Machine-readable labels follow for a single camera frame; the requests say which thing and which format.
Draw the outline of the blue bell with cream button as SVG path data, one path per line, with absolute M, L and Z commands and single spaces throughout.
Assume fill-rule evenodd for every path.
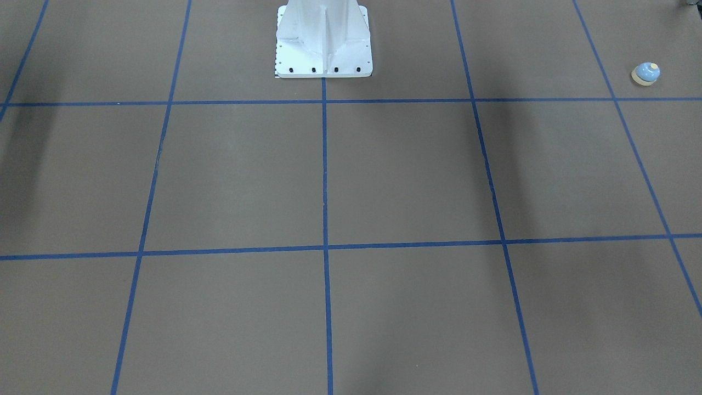
M 637 65 L 630 73 L 632 80 L 642 87 L 650 87 L 660 78 L 660 67 L 653 62 Z

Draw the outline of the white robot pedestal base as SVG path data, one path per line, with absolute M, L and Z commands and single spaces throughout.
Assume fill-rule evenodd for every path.
M 357 1 L 288 1 L 276 16 L 275 77 L 373 74 L 369 11 Z

